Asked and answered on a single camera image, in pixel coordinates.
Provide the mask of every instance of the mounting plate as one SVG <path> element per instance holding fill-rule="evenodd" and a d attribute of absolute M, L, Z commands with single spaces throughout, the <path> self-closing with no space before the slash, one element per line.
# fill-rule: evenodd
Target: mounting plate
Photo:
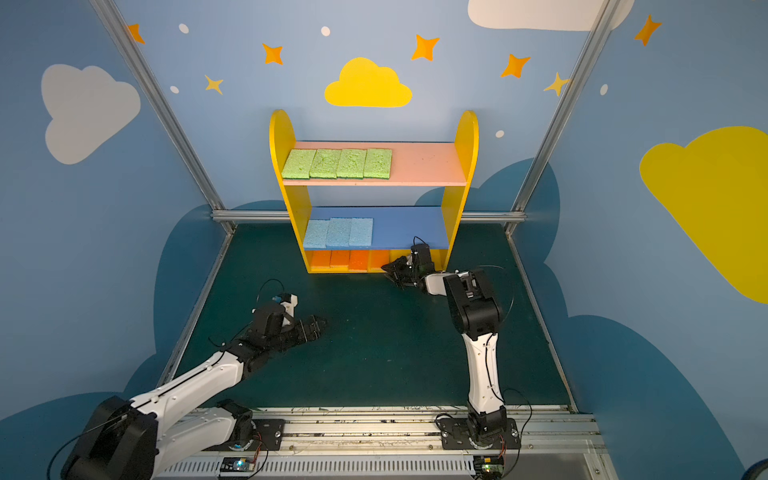
<path fill-rule="evenodd" d="M 280 419 L 253 419 L 253 438 L 258 440 L 258 434 L 261 434 L 261 449 L 262 450 L 280 450 L 280 443 L 283 442 L 283 429 L 285 428 L 286 421 Z M 248 445 L 242 452 L 255 452 L 259 447 L 259 442 L 253 442 Z M 229 446 L 214 445 L 205 449 L 205 452 L 240 452 L 240 450 L 232 450 Z"/>
<path fill-rule="evenodd" d="M 502 434 L 507 450 L 517 450 L 520 448 L 520 434 L 518 433 L 518 424 L 515 419 L 507 419 L 507 430 Z M 467 418 L 452 419 L 441 417 L 437 419 L 438 428 L 440 428 L 440 440 L 443 450 L 480 450 L 477 445 L 469 441 L 469 427 Z M 487 450 L 501 450 L 502 439 L 497 437 Z"/>

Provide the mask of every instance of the blue shelf board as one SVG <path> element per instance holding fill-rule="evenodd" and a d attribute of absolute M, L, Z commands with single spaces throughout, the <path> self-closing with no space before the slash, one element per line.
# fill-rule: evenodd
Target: blue shelf board
<path fill-rule="evenodd" d="M 432 250 L 447 250 L 448 235 L 441 207 L 313 207 L 312 220 L 372 218 L 370 247 L 327 247 L 307 250 L 410 250 L 416 235 Z"/>

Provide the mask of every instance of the pink shelf board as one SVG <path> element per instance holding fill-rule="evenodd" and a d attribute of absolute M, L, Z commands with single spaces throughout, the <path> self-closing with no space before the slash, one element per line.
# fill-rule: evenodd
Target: pink shelf board
<path fill-rule="evenodd" d="M 285 185 L 334 185 L 369 187 L 464 187 L 462 165 L 453 144 L 417 144 L 405 142 L 297 141 L 294 148 L 388 148 L 392 150 L 389 180 L 382 178 L 310 178 L 283 180 Z"/>

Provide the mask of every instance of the black wire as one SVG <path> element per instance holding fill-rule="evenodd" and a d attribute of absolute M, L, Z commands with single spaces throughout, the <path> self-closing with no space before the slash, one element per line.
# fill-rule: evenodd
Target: black wire
<path fill-rule="evenodd" d="M 113 419 L 109 419 L 109 420 L 107 420 L 107 421 L 106 421 L 106 422 L 104 422 L 104 423 L 100 423 L 99 425 L 96 425 L 96 426 L 95 426 L 95 427 L 93 427 L 92 429 L 88 429 L 88 430 L 86 430 L 85 432 L 82 432 L 80 435 L 78 435 L 78 436 L 74 437 L 74 438 L 73 438 L 72 440 L 70 440 L 69 442 L 66 442 L 65 444 L 63 444 L 63 445 L 62 445 L 62 446 L 59 448 L 59 450 L 56 450 L 56 453 L 55 453 L 55 454 L 53 454 L 53 456 L 51 457 L 51 461 L 50 461 L 50 462 L 48 462 L 48 467 L 45 469 L 45 477 L 46 477 L 48 480 L 51 480 L 51 468 L 53 467 L 53 462 L 56 460 L 56 457 L 58 457 L 58 454 L 59 454 L 59 453 L 61 453 L 61 450 L 64 450 L 64 449 L 66 449 L 66 448 L 67 448 L 67 445 L 69 445 L 70 443 L 72 443 L 72 442 L 74 442 L 75 440 L 79 439 L 80 437 L 82 437 L 82 436 L 83 436 L 83 435 L 85 435 L 86 433 L 91 433 L 91 432 L 93 432 L 94 430 L 96 430 L 96 429 L 100 429 L 100 428 L 101 428 L 101 427 L 103 427 L 104 425 L 107 425 L 109 422 L 114 422 L 115 420 L 118 420 L 118 422 L 114 423 L 113 425 L 110 425 L 110 426 L 112 426 L 112 427 L 115 427 L 116 425 L 118 425 L 118 424 L 119 424 L 121 421 L 125 420 L 126 418 L 127 418 L 127 416 L 125 416 L 125 415 L 121 415 L 121 416 L 119 416 L 119 417 L 114 417 Z"/>
<path fill-rule="evenodd" d="M 518 435 L 520 436 L 520 448 L 518 449 L 518 454 L 515 456 L 515 463 L 512 464 L 512 468 L 509 469 L 509 472 L 506 472 L 504 475 L 502 475 L 502 478 L 512 473 L 512 470 L 514 470 L 515 467 L 518 466 L 518 460 L 520 460 L 520 450 L 522 449 L 523 431 L 525 430 L 525 427 L 528 425 L 528 422 L 531 421 L 531 417 L 533 416 L 533 407 L 531 406 L 531 402 L 528 401 L 525 395 L 523 395 L 520 390 L 513 389 L 510 387 L 510 388 L 504 389 L 504 392 L 502 392 L 502 396 L 504 396 L 504 393 L 507 390 L 511 390 L 512 392 L 516 392 L 518 395 L 520 395 L 523 398 L 523 400 L 525 400 L 525 403 L 528 404 L 528 409 L 530 410 L 530 412 L 528 413 L 528 418 L 525 420 L 525 423 L 523 423 L 523 428 L 521 428 L 520 431 L 518 432 Z"/>
<path fill-rule="evenodd" d="M 503 266 L 499 266 L 499 265 L 478 265 L 476 268 L 482 268 L 482 267 L 485 267 L 485 266 L 504 270 L 505 273 L 507 273 L 507 275 L 509 275 L 510 284 L 514 286 L 515 281 L 512 279 L 512 274 L 509 273 L 509 270 L 507 270 Z M 509 303 L 509 308 L 507 309 L 507 313 L 504 315 L 504 318 L 502 319 L 501 323 L 504 323 L 504 321 L 507 319 L 509 314 L 512 312 L 512 306 L 513 305 L 515 305 L 515 290 L 514 289 L 512 290 L 512 301 Z"/>
<path fill-rule="evenodd" d="M 491 339 L 494 335 L 498 335 L 498 333 L 492 333 L 490 337 L 488 337 L 488 341 L 485 342 L 485 373 L 488 374 L 488 384 L 491 385 L 491 391 L 493 392 L 493 396 L 497 399 L 502 401 L 502 404 L 504 404 L 504 399 L 496 394 L 496 390 L 493 388 L 493 381 L 491 380 L 491 369 L 488 368 L 488 344 L 491 342 Z"/>
<path fill-rule="evenodd" d="M 213 340 L 211 340 L 210 337 L 208 337 L 208 342 L 210 342 L 211 345 L 215 346 L 216 349 L 220 349 L 221 347 L 226 345 L 226 343 L 216 343 Z"/>
<path fill-rule="evenodd" d="M 261 296 L 261 290 L 264 290 L 264 287 L 265 287 L 265 286 L 266 286 L 266 285 L 267 285 L 269 282 L 278 282 L 278 283 L 280 284 L 280 288 L 282 289 L 280 292 L 281 292 L 281 293 L 283 293 L 283 292 L 285 292 L 285 291 L 286 291 L 286 287 L 285 287 L 285 285 L 283 285 L 283 282 L 279 281 L 277 278 L 270 278 L 270 279 L 267 279 L 267 280 L 266 280 L 266 282 L 262 283 L 262 284 L 261 284 L 261 287 L 259 287 L 259 293 L 257 293 L 257 294 L 256 294 L 256 303 L 259 303 L 259 297 Z"/>
<path fill-rule="evenodd" d="M 439 423 L 437 423 L 437 421 L 438 421 L 438 419 L 439 419 L 440 417 L 448 417 L 448 418 L 450 418 L 450 419 L 452 419 L 453 417 L 452 417 L 451 415 L 449 415 L 448 413 L 439 413 L 439 414 L 438 414 L 438 415 L 435 417 L 435 426 L 437 427 L 437 429 L 438 429 L 440 432 L 444 432 L 445 430 L 441 429 L 441 428 L 440 428 L 440 424 L 439 424 Z"/>

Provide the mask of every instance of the shelf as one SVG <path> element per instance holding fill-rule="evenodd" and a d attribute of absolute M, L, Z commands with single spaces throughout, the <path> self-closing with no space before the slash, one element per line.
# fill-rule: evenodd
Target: shelf
<path fill-rule="evenodd" d="M 367 187 L 464 187 L 467 184 L 454 144 L 420 144 L 407 142 L 331 142 L 297 141 L 293 148 L 388 148 L 392 150 L 389 179 L 382 178 L 310 178 L 283 179 L 284 185 L 367 186 Z"/>
<path fill-rule="evenodd" d="M 441 207 L 313 207 L 310 215 L 312 220 L 331 217 L 372 218 L 371 246 L 306 250 L 410 250 L 414 235 L 428 243 L 431 250 L 449 248 Z"/>

